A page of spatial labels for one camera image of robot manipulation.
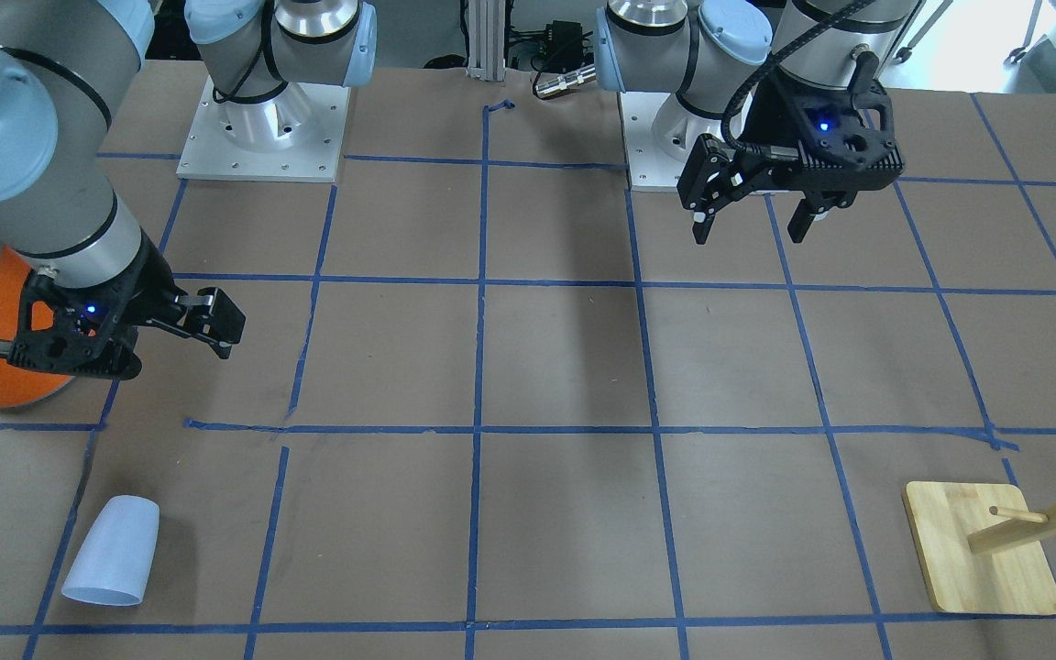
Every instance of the wooden stand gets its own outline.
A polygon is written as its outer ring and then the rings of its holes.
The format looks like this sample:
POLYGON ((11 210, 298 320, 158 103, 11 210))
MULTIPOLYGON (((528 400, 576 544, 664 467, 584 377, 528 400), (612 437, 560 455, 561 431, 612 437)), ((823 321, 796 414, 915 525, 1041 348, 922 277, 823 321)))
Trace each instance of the wooden stand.
POLYGON ((938 482, 907 484, 904 503, 936 610, 1056 615, 1039 543, 1056 535, 1056 505, 1032 512, 1013 485, 938 482))

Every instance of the grid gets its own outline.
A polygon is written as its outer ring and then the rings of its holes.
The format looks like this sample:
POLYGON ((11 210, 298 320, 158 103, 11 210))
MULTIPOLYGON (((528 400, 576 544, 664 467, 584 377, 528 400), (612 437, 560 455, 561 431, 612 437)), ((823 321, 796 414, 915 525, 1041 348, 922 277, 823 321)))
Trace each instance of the grid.
MULTIPOLYGON (((1011 180, 964 180, 944 177, 901 177, 901 183, 925 183, 925 184, 957 184, 957 185, 1005 185, 1015 187, 1021 193, 1027 210, 1035 220, 1036 225, 1049 250, 1052 251, 1056 262, 1056 246, 1053 244, 1051 233, 1045 228, 1044 222, 1039 216, 1038 208, 1027 193, 1027 188, 1055 187, 1056 181, 1023 181, 1006 154, 1005 147, 1001 139, 997 137, 989 117, 984 112, 980 101, 973 96, 977 112, 980 113, 985 128, 988 130, 989 138, 997 147, 998 153, 1004 159, 1005 167, 1010 169, 1011 180)), ((301 355, 297 359, 293 390, 288 397, 288 411, 286 411, 281 423, 275 426, 259 426, 259 423, 233 423, 222 420, 201 420, 187 419, 184 425, 188 429, 199 432, 210 432, 210 434, 221 434, 221 432, 261 432, 261 434, 280 435, 286 438, 290 434, 425 434, 425 432, 436 432, 437 434, 465 434, 472 438, 472 469, 470 470, 470 498, 469 498, 469 561, 467 561, 467 584, 466 584, 466 618, 465 620, 444 620, 444 622, 261 622, 261 610, 264 599, 271 585, 268 584, 268 569, 272 563, 274 547, 278 522, 280 522, 280 510, 282 499, 288 495, 288 447, 282 447, 278 470, 272 489, 271 501, 264 502, 264 509, 267 510, 267 529, 264 534, 263 552, 261 552, 261 563, 259 578, 256 581, 254 599, 250 617, 247 622, 229 623, 203 623, 203 625, 169 625, 169 623, 112 623, 112 625, 70 625, 70 623, 46 622, 48 608, 54 595, 56 582, 59 573, 67 561, 67 552, 70 550, 71 539, 76 524, 77 509, 79 509, 80 498, 83 497, 84 488, 88 484, 89 468, 93 463, 96 449, 97 434, 108 426, 110 413, 112 413, 114 401, 117 397, 118 385, 113 383, 110 388, 103 408, 100 411, 100 418, 95 423, 61 423, 61 422, 8 422, 0 421, 0 430, 25 430, 25 431, 60 431, 60 432, 86 432, 88 434, 87 446, 84 448, 84 468, 80 484, 77 486, 73 505, 68 513, 67 523, 59 547, 56 550, 55 559, 51 566, 50 577, 48 577, 45 591, 43 592, 34 623, 31 626, 0 626, 0 636, 25 636, 26 644, 22 657, 30 660, 35 655, 38 639, 41 636, 112 636, 112 635, 234 635, 246 636, 244 644, 244 657, 250 659, 256 655, 256 643, 260 635, 278 634, 355 634, 355 631, 401 631, 401 634, 434 634, 435 631, 453 631, 453 634, 464 634, 466 643, 464 656, 466 660, 475 656, 476 631, 480 630, 548 630, 548 629, 628 629, 628 628, 671 628, 676 631, 678 639, 679 656, 683 660, 693 657, 691 645, 687 642, 687 630, 697 628, 738 628, 738 627, 793 627, 793 626, 822 626, 822 625, 872 625, 875 628, 878 642, 881 647, 881 655, 885 659, 891 659, 892 646, 888 635, 888 625, 895 623, 922 623, 922 622, 949 622, 949 620, 973 620, 973 619, 1019 619, 1010 617, 957 617, 957 615, 937 615, 931 611, 909 611, 909 614, 899 614, 899 611, 884 611, 879 604, 878 593, 872 577, 871 564, 867 559, 867 550, 864 545, 863 531, 859 526, 859 515, 854 507, 854 497, 847 480, 846 469, 844 467, 843 454, 840 451, 837 437, 843 434, 943 434, 959 435, 965 439, 989 444, 994 450, 1019 451, 1017 442, 1003 439, 1004 437, 1022 437, 1022 435, 1056 435, 1054 427, 1001 427, 994 426, 986 410, 981 388, 977 383, 968 351, 965 350, 960 331, 957 328, 956 320, 953 317, 947 296, 1027 296, 1027 297, 1056 297, 1056 288, 944 288, 936 276, 934 263, 927 254, 925 244, 923 244, 921 231, 914 223, 913 214, 910 212, 908 201, 904 189, 900 184, 893 185, 893 193, 898 197, 899 205, 904 212, 909 230, 913 235, 914 243, 929 276, 929 287, 864 287, 864 285, 825 285, 825 284, 804 284, 795 283, 789 258, 782 243, 778 226, 778 218, 772 200, 766 197, 766 208, 768 212, 768 228, 775 239, 775 249, 779 254, 780 267, 782 268, 785 283, 747 283, 746 281, 645 281, 642 275, 642 264, 640 259, 640 247, 638 246, 638 234, 635 225, 634 193, 624 192, 625 209, 627 209, 629 254, 631 254, 633 280, 511 280, 511 279, 490 279, 487 276, 487 225, 488 225, 488 185, 490 185, 491 168, 544 168, 544 169, 624 169, 620 164, 536 164, 506 162, 506 159, 490 158, 490 117, 494 113, 516 112, 515 103, 511 100, 499 101, 493 106, 483 106, 480 122, 483 131, 483 157, 482 158, 431 158, 431 157, 403 157, 403 156, 376 156, 376 155, 347 155, 350 162, 374 162, 374 163, 414 163, 414 164, 455 164, 455 166, 477 167, 480 171, 480 219, 478 219, 478 241, 477 259, 478 272, 475 279, 464 279, 464 277, 391 277, 391 276, 351 276, 351 275, 323 275, 323 261, 327 251, 328 241, 331 241, 331 230, 334 226, 337 203, 337 188, 331 187, 327 199, 326 216, 323 221, 322 234, 317 262, 312 271, 312 276, 299 275, 244 275, 244 272, 182 272, 181 280, 210 280, 210 281, 298 281, 308 283, 309 288, 309 318, 305 329, 304 343, 302 343, 301 355), (386 283, 386 284, 425 284, 425 285, 466 285, 475 287, 477 291, 476 304, 476 327, 475 327, 475 371, 474 371, 474 416, 472 426, 304 426, 304 423, 288 423, 288 418, 293 414, 301 400, 302 386, 307 364, 307 354, 309 354, 309 340, 312 329, 317 319, 320 304, 320 288, 326 283, 386 283), (498 287, 597 287, 597 288, 633 288, 638 313, 638 333, 641 336, 643 366, 645 372, 646 396, 648 396, 648 426, 634 427, 525 427, 525 426, 491 426, 483 420, 483 360, 485 355, 485 306, 487 287, 498 285, 498 287), (810 383, 816 396, 816 409, 821 417, 821 426, 805 427, 676 427, 664 426, 659 419, 659 409, 657 400, 657 384, 655 384, 655 367, 653 355, 650 355, 649 323, 646 317, 646 293, 650 289, 664 288, 722 288, 722 289, 771 289, 771 291, 785 291, 788 294, 792 305, 793 318, 795 319, 796 333, 799 335, 802 350, 804 351, 806 363, 809 367, 810 383), (809 327, 806 325, 805 315, 802 309, 799 294, 806 291, 829 291, 829 293, 892 293, 908 294, 909 296, 935 296, 940 303, 940 308, 946 321, 948 331, 955 339, 959 358, 963 363, 963 369, 967 373, 968 381, 972 384, 972 392, 976 397, 976 404, 980 409, 981 423, 977 427, 907 427, 907 426, 838 426, 830 421, 830 411, 826 406, 826 397, 823 392, 823 379, 818 375, 816 360, 814 359, 813 346, 810 343, 809 327), (671 593, 674 598, 674 617, 661 618, 629 618, 629 619, 516 619, 516 620, 482 620, 477 618, 476 602, 478 590, 478 560, 480 560, 480 526, 483 525, 483 503, 480 502, 480 485, 483 474, 483 436, 486 434, 637 434, 648 435, 653 438, 655 467, 657 467, 657 484, 659 509, 662 512, 663 523, 663 544, 666 548, 666 563, 670 569, 671 593), (676 535, 671 514, 671 496, 667 492, 667 476, 665 468, 665 455, 663 455, 663 438, 678 434, 817 434, 824 435, 827 446, 830 449, 830 458, 833 461, 833 469, 837 483, 842 490, 843 503, 848 525, 850 526, 851 539, 857 552, 857 561, 862 568, 865 589, 871 606, 871 611, 867 615, 788 615, 788 617, 687 617, 683 604, 683 590, 679 577, 679 561, 676 552, 676 535)), ((159 158, 176 159, 175 154, 139 154, 139 153, 103 153, 106 158, 159 158)), ((171 212, 165 226, 163 237, 158 241, 161 249, 171 242, 171 234, 175 229, 175 222, 178 210, 188 191, 188 183, 184 181, 178 187, 175 200, 173 200, 171 212)), ((1008 455, 1000 455, 1003 469, 1008 475, 1011 483, 1016 484, 1014 468, 1011 466, 1008 455)))

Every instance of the white cup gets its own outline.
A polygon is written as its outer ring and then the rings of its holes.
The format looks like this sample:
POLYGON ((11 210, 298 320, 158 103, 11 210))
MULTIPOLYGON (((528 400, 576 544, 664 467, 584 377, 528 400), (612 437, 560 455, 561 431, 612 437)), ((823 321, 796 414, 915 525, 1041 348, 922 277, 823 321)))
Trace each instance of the white cup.
POLYGON ((92 605, 137 605, 146 597, 157 545, 158 507, 140 496, 114 496, 96 515, 59 590, 92 605))

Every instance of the table surface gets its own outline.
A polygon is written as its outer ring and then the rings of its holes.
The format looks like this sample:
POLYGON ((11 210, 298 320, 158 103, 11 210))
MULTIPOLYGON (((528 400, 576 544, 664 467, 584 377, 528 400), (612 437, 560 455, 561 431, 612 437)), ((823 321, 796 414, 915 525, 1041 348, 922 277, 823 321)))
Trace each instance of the table surface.
POLYGON ((901 498, 1056 502, 1056 96, 892 93, 897 185, 700 247, 612 94, 378 70, 337 185, 185 183, 203 80, 150 62, 100 163, 244 341, 0 411, 0 657, 1056 657, 935 614, 901 498), (146 601, 68 601, 125 493, 146 601))

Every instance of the wooden base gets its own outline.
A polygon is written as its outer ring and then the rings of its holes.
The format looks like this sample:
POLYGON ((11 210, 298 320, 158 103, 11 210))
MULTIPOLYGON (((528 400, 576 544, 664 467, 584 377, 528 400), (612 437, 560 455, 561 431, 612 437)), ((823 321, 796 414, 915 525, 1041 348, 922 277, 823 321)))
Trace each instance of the wooden base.
POLYGON ((1008 484, 912 482, 904 493, 931 606, 946 614, 1056 615, 1056 582, 1034 542, 973 554, 968 534, 1002 523, 989 506, 1027 511, 1008 484))

